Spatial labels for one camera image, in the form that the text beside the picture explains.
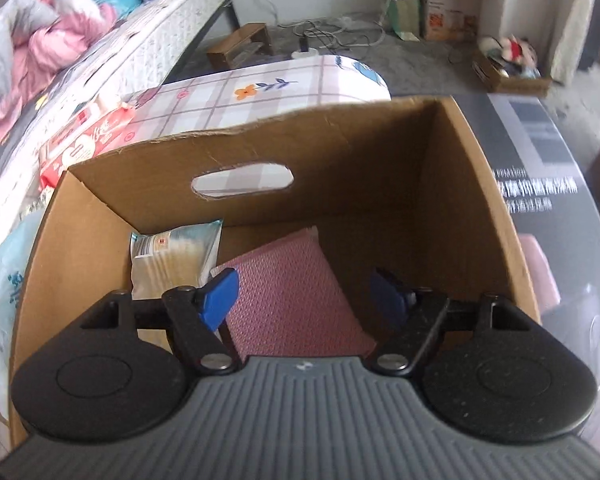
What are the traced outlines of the large cardboard box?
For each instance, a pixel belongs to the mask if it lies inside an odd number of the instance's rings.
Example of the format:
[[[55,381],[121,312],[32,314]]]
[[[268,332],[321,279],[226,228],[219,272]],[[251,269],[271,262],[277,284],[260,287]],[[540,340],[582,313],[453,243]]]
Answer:
[[[408,287],[536,323],[512,218],[460,108],[406,99],[302,110],[234,129],[135,144],[67,170],[36,237],[10,386],[12,437],[85,462],[159,452],[200,460],[306,453],[338,467],[422,448],[444,421],[430,396],[476,379],[469,342],[449,376],[439,342],[389,377],[366,356],[239,359],[198,376],[176,355],[162,300],[134,306],[130,236],[221,220],[219,262],[305,228],[375,348],[390,335],[370,296],[377,268]]]

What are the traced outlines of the clear cotton swab bag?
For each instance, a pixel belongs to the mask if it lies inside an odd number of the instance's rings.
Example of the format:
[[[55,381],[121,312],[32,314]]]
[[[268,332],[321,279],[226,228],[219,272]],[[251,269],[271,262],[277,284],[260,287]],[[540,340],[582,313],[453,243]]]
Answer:
[[[180,286],[201,288],[218,258],[223,222],[130,236],[132,298],[157,299]]]

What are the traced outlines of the tray with toys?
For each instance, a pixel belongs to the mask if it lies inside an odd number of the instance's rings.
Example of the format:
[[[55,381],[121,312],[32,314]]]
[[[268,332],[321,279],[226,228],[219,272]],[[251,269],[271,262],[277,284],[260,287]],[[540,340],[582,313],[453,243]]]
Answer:
[[[545,98],[552,85],[541,74],[532,45],[515,36],[479,38],[472,68],[490,93]]]

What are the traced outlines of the white tied plastic bag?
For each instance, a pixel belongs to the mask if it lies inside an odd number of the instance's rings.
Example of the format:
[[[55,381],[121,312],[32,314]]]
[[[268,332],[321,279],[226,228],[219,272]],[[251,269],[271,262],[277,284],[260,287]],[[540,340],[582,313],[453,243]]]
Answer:
[[[31,250],[43,216],[43,209],[28,214],[0,246],[0,415],[4,419],[9,419],[8,381],[12,331]]]

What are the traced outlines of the pink cloth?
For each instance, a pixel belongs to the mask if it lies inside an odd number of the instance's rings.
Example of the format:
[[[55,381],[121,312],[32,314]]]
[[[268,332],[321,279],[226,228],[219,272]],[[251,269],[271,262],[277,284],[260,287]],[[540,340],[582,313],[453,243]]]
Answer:
[[[366,356],[375,341],[354,315],[315,226],[216,266],[237,272],[238,297],[225,323],[242,360],[252,356]]]

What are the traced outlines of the green paper bag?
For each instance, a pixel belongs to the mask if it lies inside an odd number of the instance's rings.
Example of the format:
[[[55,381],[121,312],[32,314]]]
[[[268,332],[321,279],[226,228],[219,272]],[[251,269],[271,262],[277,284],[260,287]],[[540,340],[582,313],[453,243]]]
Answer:
[[[384,0],[382,22],[402,41],[418,41],[420,0]]]

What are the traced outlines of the plaid cartoon mattress cover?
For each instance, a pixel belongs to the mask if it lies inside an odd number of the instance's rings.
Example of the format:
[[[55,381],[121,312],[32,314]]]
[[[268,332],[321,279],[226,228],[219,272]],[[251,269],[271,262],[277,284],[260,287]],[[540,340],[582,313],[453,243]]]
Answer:
[[[343,55],[229,70],[134,94],[134,119],[104,151],[184,132],[230,128],[307,107],[388,99],[388,86],[377,72]]]

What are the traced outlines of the red wet wipes pack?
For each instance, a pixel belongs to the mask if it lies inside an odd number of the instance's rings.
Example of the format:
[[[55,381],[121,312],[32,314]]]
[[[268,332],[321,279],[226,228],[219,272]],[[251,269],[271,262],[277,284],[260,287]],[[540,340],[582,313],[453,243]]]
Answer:
[[[56,188],[70,166],[99,155],[135,117],[133,105],[117,98],[98,98],[80,105],[38,151],[40,188]]]

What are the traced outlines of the pink grey floral duvet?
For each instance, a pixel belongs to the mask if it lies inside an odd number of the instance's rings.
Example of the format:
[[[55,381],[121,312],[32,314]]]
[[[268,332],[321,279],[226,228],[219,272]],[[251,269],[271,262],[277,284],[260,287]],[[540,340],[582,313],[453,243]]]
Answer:
[[[24,107],[116,22],[95,0],[8,0],[0,9],[0,144]]]

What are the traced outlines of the wooden stool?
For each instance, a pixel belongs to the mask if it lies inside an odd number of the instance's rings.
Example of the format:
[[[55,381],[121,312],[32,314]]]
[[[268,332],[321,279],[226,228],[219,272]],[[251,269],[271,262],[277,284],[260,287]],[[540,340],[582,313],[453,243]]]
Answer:
[[[274,49],[268,25],[248,23],[207,50],[207,58],[215,70],[236,70],[253,55],[272,56]]]

